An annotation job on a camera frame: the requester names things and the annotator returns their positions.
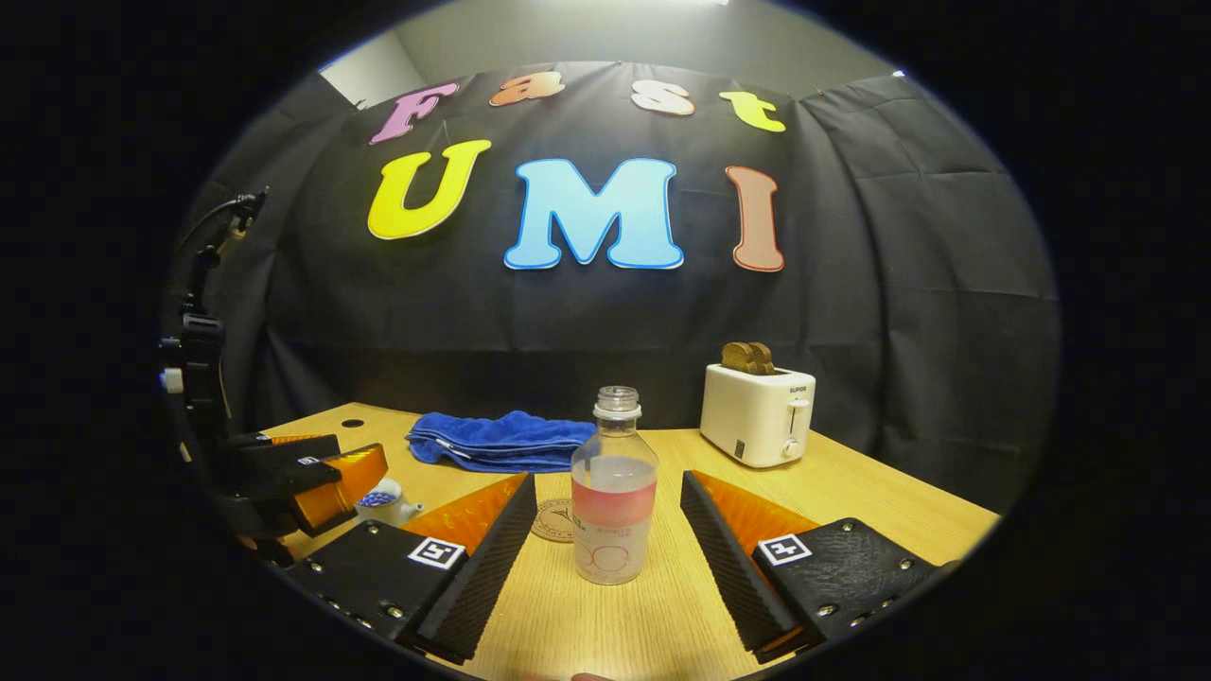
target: blue towel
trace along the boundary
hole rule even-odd
[[[467,470],[559,473],[572,453],[597,430],[591,423],[547,420],[513,411],[498,420],[427,413],[407,439],[421,462],[449,458]]]

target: blue letter m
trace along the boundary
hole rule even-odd
[[[564,159],[543,159],[517,166],[526,181],[526,205],[517,245],[505,252],[513,269],[555,267],[562,253],[551,244],[551,218],[563,231],[572,254],[589,264],[619,218],[618,241],[606,256],[621,268],[672,269],[685,259],[668,225],[668,178],[677,168],[655,159],[622,161],[593,194],[576,166]]]

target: white toaster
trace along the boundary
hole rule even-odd
[[[815,396],[816,379],[807,373],[753,376],[708,365],[699,430],[745,465],[792,462],[803,458]]]

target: wooden table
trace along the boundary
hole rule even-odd
[[[349,404],[264,433],[335,433],[342,451],[381,442],[388,476],[403,486],[409,502],[427,509],[505,477],[466,471],[449,462],[415,460],[404,435],[417,418],[419,414]],[[343,427],[346,419],[365,423]],[[660,458],[660,468],[650,544],[639,577],[616,586],[591,584],[575,572],[572,544],[530,534],[476,656],[460,668],[463,671],[484,679],[568,679],[589,671],[618,681],[712,680],[777,664],[757,664],[740,643],[681,511],[682,473],[687,469],[739,485],[820,523],[845,516],[861,519],[935,565],[963,557],[998,520],[988,510],[819,433],[811,433],[802,460],[765,470],[736,463],[694,429],[641,435]],[[539,503],[572,497],[568,474],[535,477]],[[355,522],[316,538],[295,533],[286,544],[303,556]]]

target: round coaster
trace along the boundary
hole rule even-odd
[[[547,499],[539,504],[530,532],[552,542],[572,542],[572,499]]]

